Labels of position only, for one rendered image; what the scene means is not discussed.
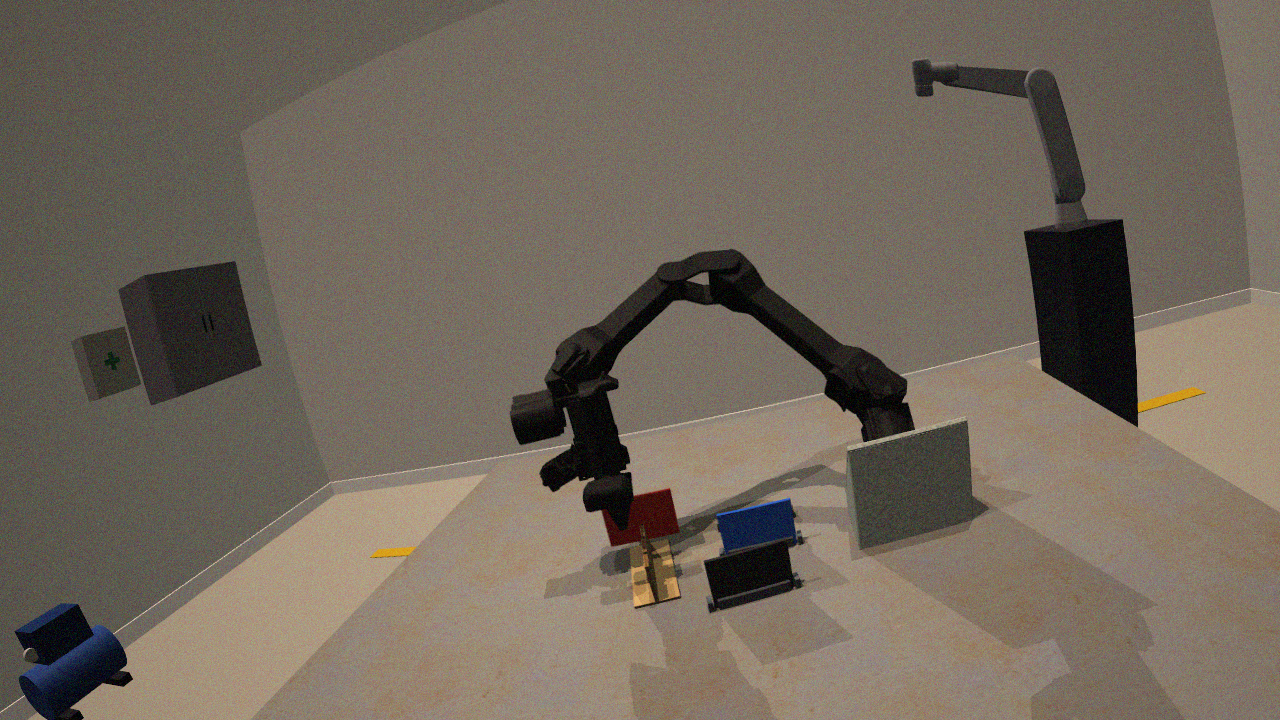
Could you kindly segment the blue board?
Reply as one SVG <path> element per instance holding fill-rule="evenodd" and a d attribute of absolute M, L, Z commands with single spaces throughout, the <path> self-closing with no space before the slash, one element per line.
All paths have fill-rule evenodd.
<path fill-rule="evenodd" d="M 783 498 L 749 509 L 717 514 L 724 555 L 750 544 L 794 536 L 797 544 L 791 500 Z"/>

